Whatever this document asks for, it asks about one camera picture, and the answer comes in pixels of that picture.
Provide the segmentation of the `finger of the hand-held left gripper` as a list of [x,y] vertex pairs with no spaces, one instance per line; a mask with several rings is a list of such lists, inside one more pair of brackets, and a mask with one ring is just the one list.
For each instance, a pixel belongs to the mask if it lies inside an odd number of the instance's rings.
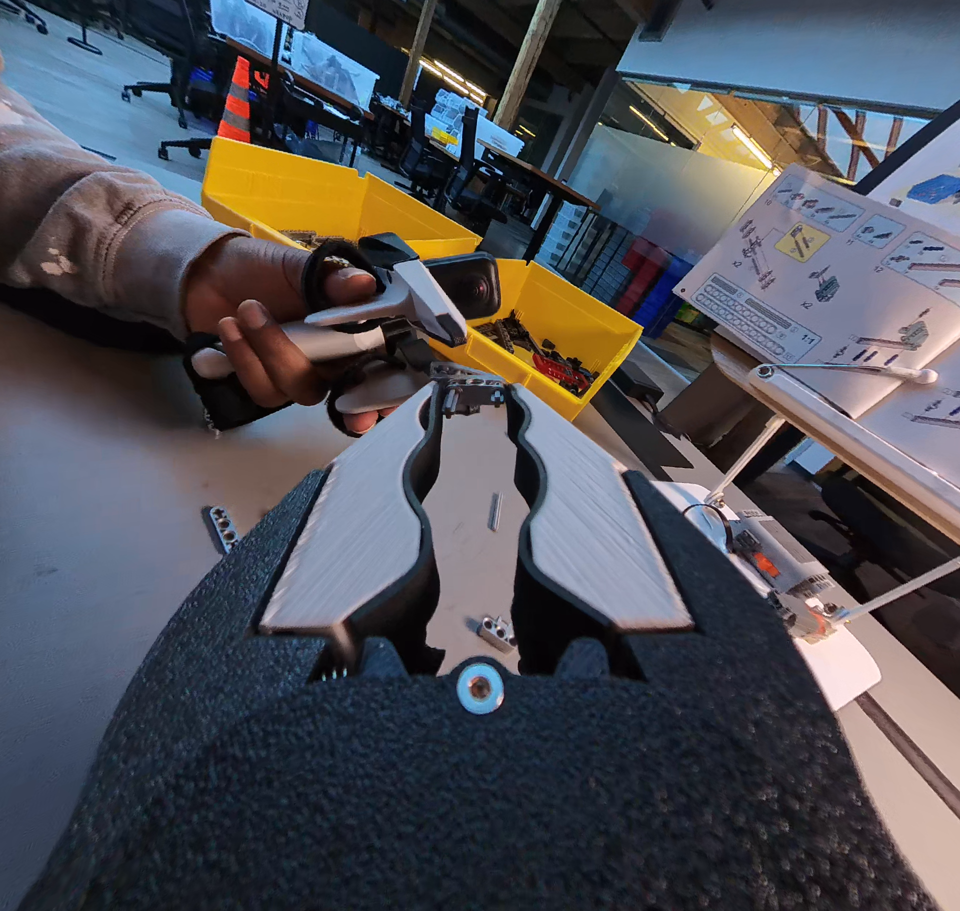
[[408,259],[394,264],[393,278],[403,292],[396,316],[449,348],[467,342],[469,327],[464,316],[424,262]]

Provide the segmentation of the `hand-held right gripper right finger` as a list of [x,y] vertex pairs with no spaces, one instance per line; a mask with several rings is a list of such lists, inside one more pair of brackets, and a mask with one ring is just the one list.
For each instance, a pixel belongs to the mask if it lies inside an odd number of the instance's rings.
[[507,387],[534,580],[616,633],[689,631],[693,618],[635,502],[627,467],[529,389]]

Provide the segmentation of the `grey toy connector piece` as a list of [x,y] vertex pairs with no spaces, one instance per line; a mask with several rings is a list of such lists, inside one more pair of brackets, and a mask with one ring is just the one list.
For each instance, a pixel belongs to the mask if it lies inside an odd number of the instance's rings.
[[481,408],[500,408],[507,403],[507,385],[497,374],[449,361],[431,363],[427,374],[438,387],[439,413],[445,419],[471,416]]

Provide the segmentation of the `person's left forearm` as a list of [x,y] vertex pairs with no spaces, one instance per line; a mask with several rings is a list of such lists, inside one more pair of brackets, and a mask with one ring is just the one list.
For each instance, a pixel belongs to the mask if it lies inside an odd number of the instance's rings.
[[212,330],[188,308],[202,259],[238,236],[146,173],[82,149],[1,86],[1,283],[167,330]]

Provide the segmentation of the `red and black toy parts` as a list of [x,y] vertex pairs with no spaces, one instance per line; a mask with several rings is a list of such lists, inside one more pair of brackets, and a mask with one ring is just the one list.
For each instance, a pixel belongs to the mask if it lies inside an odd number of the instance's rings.
[[553,341],[537,341],[516,310],[507,317],[481,322],[475,329],[507,353],[516,354],[517,349],[530,353],[533,367],[541,375],[578,399],[587,394],[600,376],[599,371],[587,369],[579,358],[559,353]]

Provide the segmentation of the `wooden table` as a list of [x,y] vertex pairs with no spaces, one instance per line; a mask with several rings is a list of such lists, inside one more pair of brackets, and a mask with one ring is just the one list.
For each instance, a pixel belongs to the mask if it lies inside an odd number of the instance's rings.
[[546,201],[543,215],[523,253],[524,261],[530,263],[536,260],[545,244],[547,233],[552,228],[563,204],[584,208],[587,211],[599,211],[599,206],[595,201],[570,188],[569,185],[564,184],[557,178],[498,148],[495,144],[484,139],[479,139],[478,142],[485,149],[485,159],[489,159],[494,163],[494,166],[501,170],[505,169],[507,173],[525,181],[535,193],[541,192],[543,199]]

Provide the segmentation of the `grey cross-hole connector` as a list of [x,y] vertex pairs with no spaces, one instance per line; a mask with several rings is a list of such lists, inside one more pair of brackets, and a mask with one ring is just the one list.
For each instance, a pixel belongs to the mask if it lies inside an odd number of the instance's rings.
[[241,540],[241,535],[234,524],[229,511],[219,505],[203,506],[200,509],[201,519],[207,528],[213,545],[217,551],[226,556]]

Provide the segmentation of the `stack of coloured storage bins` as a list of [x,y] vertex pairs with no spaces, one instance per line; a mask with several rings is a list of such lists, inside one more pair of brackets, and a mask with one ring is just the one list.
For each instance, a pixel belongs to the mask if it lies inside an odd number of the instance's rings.
[[585,206],[564,203],[535,258],[582,292],[660,338],[681,311],[674,292],[690,262]]

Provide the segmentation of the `yellow plastic bin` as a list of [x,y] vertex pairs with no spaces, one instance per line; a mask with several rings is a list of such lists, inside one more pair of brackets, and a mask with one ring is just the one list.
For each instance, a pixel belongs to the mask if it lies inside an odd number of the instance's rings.
[[[420,258],[471,254],[478,235],[399,188],[355,169],[216,137],[208,154],[201,203],[228,226],[289,245],[286,231],[350,241],[394,233]],[[439,356],[521,384],[574,422],[589,406],[606,413],[631,406],[610,380],[634,349],[642,328],[628,317],[536,262],[498,258],[500,310],[471,319],[466,344],[449,348],[429,339]],[[538,370],[531,352],[510,354],[477,331],[488,321],[515,316],[534,340],[548,340],[564,358],[575,357],[595,379],[578,397]]]

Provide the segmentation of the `grey toy motor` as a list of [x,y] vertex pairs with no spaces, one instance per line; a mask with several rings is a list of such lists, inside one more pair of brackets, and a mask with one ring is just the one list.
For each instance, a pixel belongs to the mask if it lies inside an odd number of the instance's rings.
[[789,634],[809,644],[835,632],[837,589],[830,570],[771,515],[746,509],[729,523],[731,547],[763,583],[767,599]]

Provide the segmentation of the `printed poster board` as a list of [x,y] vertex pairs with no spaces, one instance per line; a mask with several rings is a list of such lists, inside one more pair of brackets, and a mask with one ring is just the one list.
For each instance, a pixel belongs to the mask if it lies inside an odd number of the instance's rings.
[[366,112],[378,74],[314,34],[297,31],[245,0],[209,0],[213,31],[277,62]]

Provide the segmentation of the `white book stand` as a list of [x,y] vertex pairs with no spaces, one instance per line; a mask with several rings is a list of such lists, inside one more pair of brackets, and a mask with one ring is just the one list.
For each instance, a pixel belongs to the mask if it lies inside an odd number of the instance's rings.
[[934,400],[958,405],[958,344],[942,353],[930,367],[910,372],[911,379],[894,381],[894,389],[860,418],[851,418],[810,387],[812,371],[799,365],[760,365],[723,338],[712,340],[714,363],[661,412],[660,429],[675,437],[703,438],[709,445],[741,423],[749,411],[760,409],[765,425],[776,429],[749,447],[734,447],[739,469],[757,457],[782,427],[791,425],[834,457],[870,481],[904,509],[894,518],[886,506],[870,505],[858,518],[853,533],[866,547],[891,554],[903,552],[916,561],[904,585],[873,599],[868,605],[842,609],[834,617],[825,644],[796,638],[800,655],[820,685],[830,708],[837,712],[858,700],[882,675],[849,624],[907,594],[935,591],[958,598],[958,548],[921,552],[911,544],[924,523],[942,538],[958,545],[959,443],[958,413],[921,413]]

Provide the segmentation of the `orange traffic cone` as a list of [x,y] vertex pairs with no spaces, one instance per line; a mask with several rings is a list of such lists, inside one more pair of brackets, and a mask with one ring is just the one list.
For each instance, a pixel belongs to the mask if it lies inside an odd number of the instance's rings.
[[251,143],[250,64],[242,54],[235,60],[217,137]]

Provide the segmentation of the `toy instruction booklet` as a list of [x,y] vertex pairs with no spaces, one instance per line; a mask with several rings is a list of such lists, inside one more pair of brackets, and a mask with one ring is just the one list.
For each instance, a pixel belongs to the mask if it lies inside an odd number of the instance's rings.
[[939,290],[958,241],[798,164],[737,219],[675,293],[761,364],[858,419],[958,339]]

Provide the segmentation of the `wooden support post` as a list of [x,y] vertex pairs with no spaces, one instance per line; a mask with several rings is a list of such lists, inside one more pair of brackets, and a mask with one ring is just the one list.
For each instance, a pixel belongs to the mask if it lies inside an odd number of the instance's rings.
[[493,124],[505,131],[510,132],[517,122],[524,96],[562,3],[563,0],[536,2],[493,116]]
[[421,59],[438,2],[439,0],[423,0],[419,11],[413,42],[408,52],[407,64],[397,98],[404,109],[410,107],[417,76],[421,68]]

